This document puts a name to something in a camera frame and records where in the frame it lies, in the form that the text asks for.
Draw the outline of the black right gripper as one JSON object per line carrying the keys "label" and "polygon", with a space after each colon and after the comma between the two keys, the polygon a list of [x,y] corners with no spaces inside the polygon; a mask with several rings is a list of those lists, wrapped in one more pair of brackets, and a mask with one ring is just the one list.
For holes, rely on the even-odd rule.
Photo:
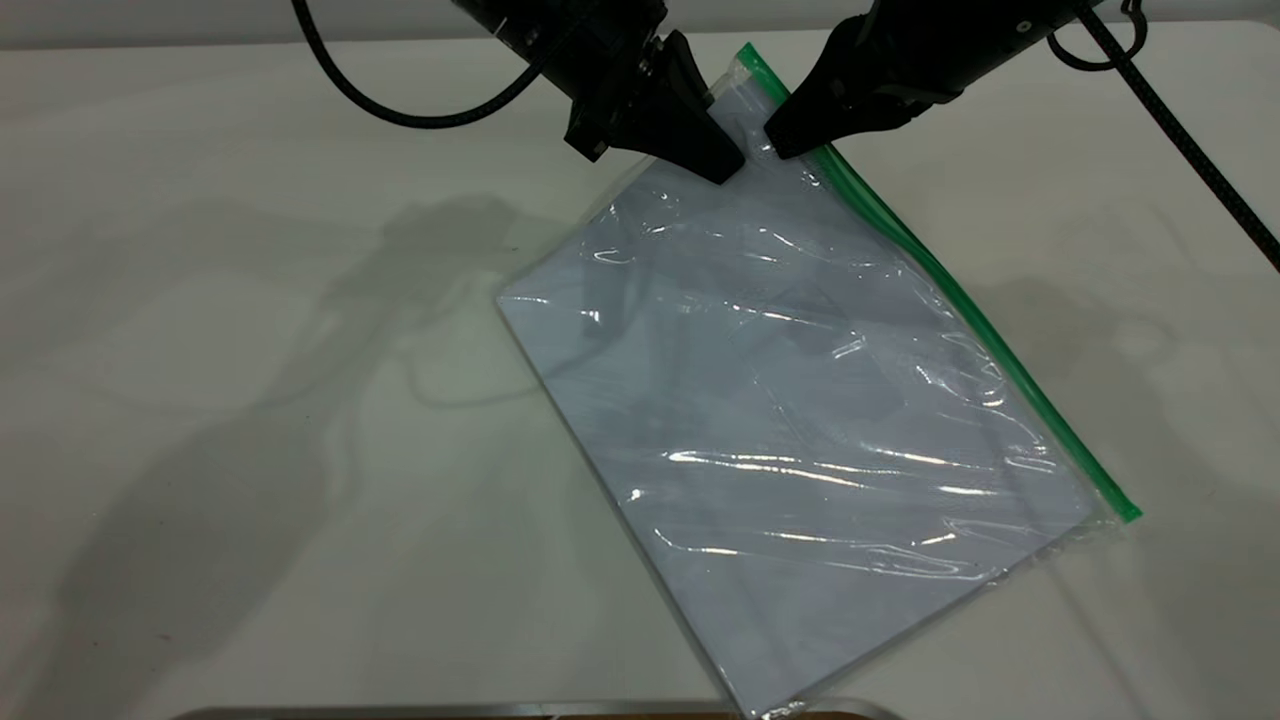
{"label": "black right gripper", "polygon": [[1074,19],[1070,1],[877,1],[765,123],[782,159],[904,127]]}

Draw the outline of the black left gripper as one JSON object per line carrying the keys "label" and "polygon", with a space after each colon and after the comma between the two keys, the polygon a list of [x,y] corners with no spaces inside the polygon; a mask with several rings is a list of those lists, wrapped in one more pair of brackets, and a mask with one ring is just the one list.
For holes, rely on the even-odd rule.
{"label": "black left gripper", "polygon": [[689,40],[663,40],[663,1],[457,1],[571,101],[564,141],[595,161],[625,149],[723,184],[742,151],[710,115]]}

